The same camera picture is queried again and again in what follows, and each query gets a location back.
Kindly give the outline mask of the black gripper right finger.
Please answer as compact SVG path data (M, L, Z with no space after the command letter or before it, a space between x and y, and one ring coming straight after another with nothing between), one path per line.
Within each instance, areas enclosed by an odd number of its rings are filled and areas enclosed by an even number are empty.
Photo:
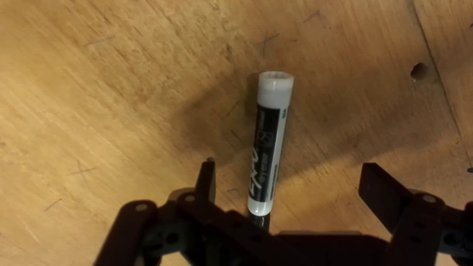
M358 194L390 233L383 266L434 266L439 253L473 266L473 203L462 209L403 187L375 163L363 163Z

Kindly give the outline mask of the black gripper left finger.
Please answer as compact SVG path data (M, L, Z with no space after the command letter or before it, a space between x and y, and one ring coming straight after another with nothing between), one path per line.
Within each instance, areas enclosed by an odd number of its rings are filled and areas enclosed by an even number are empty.
M188 245L189 219L177 211L177 202L189 197L192 203L216 199L216 162L207 159L193 188L170 194L164 206L151 200L124 205L97 253L93 266L158 266L168 253L177 253Z

